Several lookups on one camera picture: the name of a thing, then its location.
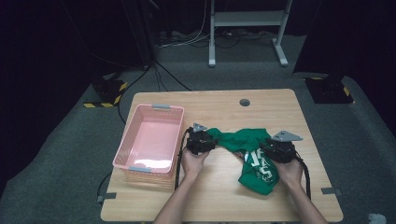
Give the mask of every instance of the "pink laundry basket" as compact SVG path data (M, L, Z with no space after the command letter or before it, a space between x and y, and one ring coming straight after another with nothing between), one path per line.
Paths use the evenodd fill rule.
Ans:
M180 146L184 108L175 105L138 105L113 166L129 180L160 181L173 175Z

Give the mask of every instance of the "table leg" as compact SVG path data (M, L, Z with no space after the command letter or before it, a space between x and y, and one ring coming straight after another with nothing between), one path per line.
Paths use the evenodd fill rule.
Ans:
M209 41L209 67L216 66L215 52L215 0L211 0L210 7L210 41Z
M285 53L283 52L283 49L280 46L280 43L282 42L283 33L285 32L285 27L288 22L292 2L293 2L292 0L288 0L286 7L285 7L285 11L283 13L282 22L279 26L279 32L277 34L277 38L273 39L273 44L274 44L274 47L276 50L276 54L277 54L277 57L279 58L280 64L282 66L289 65L288 60L286 59Z

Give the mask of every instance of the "human hand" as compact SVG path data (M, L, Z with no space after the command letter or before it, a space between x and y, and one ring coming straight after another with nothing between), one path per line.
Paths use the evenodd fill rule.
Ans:
M301 186L301 177L303 175L303 166L297 161L292 160L289 163L278 163L273 161L276 166L279 178L289 189Z
M194 155L189 150L183 151L183 157L181 159L181 165L184 170L184 178L195 180L198 174L201 173L204 167L204 161L209 155L209 151L200 155Z

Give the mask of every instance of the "green cloth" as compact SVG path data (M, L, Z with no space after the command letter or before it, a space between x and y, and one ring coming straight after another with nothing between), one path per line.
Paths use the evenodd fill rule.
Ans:
M271 137L265 129L241 129L236 133L222 133L217 128L206 131L218 145L231 152L244 155L242 174L238 181L245 187L260 194L268 195L279 180L277 169L272 161L264 156L260 143Z

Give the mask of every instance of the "black equipment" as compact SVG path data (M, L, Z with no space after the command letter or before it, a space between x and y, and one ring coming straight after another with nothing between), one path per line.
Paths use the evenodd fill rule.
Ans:
M297 160L304 168L304 174L306 179L306 195L311 199L311 184L309 178L308 167L306 166L303 159L295 149L294 144L291 141L303 140L302 137L282 131L276 134L272 138L266 138L266 145L260 143L260 148L264 151L264 155L273 161L279 163L289 163L292 160Z
M175 189L178 187L178 177L180 174L180 164L183 157L183 149L186 148L192 154L198 155L199 153L214 149L218 143L217 139L212 139L212 137L208 133L204 132L204 130L206 130L205 126L194 123L193 127L188 128L183 134L180 144L180 151L178 152L177 158ZM184 139L186 138L187 133L189 134L189 138L187 138L187 144L183 148Z

